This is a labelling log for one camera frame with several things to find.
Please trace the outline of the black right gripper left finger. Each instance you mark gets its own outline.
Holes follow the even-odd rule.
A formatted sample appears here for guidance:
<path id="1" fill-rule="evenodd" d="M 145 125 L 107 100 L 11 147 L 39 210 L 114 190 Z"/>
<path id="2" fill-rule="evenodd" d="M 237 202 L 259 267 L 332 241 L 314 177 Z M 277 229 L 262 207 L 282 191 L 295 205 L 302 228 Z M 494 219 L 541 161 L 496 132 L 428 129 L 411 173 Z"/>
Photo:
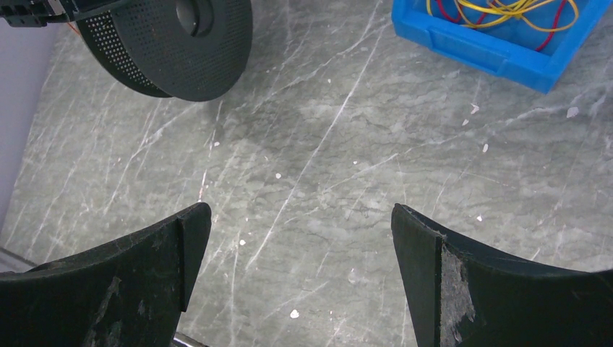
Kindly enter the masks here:
<path id="1" fill-rule="evenodd" d="M 140 231 L 1 274 L 3 346 L 172 346 L 211 231 L 198 202 Z"/>

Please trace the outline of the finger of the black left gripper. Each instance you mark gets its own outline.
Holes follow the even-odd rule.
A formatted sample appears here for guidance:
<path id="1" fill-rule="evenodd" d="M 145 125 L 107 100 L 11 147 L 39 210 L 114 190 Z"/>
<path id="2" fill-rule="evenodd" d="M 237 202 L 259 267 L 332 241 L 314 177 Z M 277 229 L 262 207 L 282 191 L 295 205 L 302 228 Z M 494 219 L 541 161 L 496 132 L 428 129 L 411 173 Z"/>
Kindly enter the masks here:
<path id="1" fill-rule="evenodd" d="M 68 23 L 126 6 L 127 0 L 1 0 L 1 18 L 12 27 Z"/>

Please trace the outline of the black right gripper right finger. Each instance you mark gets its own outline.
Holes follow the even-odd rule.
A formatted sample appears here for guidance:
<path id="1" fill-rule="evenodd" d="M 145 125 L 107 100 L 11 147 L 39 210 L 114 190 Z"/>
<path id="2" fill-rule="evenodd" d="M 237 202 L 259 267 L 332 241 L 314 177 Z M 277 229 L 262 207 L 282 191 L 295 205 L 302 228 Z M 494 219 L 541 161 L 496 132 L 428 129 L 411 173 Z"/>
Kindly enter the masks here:
<path id="1" fill-rule="evenodd" d="M 397 204 L 391 230 L 419 346 L 610 346 L 612 271 L 527 260 Z"/>

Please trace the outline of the black perforated cable spool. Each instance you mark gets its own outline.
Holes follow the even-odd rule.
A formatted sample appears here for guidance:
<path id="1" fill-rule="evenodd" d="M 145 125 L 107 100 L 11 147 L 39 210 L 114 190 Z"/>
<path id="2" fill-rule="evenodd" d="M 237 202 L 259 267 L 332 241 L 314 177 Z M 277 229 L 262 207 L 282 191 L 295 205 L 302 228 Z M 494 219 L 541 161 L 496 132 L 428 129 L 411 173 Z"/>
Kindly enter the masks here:
<path id="1" fill-rule="evenodd" d="M 129 1 L 79 20 L 81 38 L 118 82 L 156 98 L 219 98 L 252 47 L 250 1 Z"/>

